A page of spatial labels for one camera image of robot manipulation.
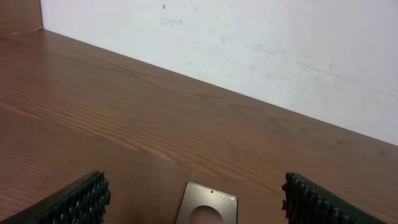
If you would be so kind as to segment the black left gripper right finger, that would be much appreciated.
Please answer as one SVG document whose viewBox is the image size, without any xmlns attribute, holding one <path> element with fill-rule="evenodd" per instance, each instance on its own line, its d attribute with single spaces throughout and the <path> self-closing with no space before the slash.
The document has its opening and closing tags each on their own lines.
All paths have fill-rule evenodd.
<svg viewBox="0 0 398 224">
<path fill-rule="evenodd" d="M 285 179 L 282 210 L 289 224 L 384 224 L 296 172 Z"/>
</svg>

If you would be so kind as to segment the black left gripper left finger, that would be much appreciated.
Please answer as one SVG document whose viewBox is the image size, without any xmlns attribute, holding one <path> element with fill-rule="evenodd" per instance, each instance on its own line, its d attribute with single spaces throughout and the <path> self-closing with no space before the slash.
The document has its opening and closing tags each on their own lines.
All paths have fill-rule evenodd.
<svg viewBox="0 0 398 224">
<path fill-rule="evenodd" d="M 1 223 L 101 224 L 110 201 L 109 182 L 103 171 L 96 170 Z"/>
</svg>

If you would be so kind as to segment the Galaxy S25 Ultra smartphone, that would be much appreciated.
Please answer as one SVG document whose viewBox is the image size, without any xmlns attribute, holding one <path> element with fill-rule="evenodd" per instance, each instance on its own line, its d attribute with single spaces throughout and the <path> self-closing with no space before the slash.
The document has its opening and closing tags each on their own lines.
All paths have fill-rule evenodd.
<svg viewBox="0 0 398 224">
<path fill-rule="evenodd" d="M 195 182 L 187 182 L 175 224 L 238 224 L 238 198 Z"/>
</svg>

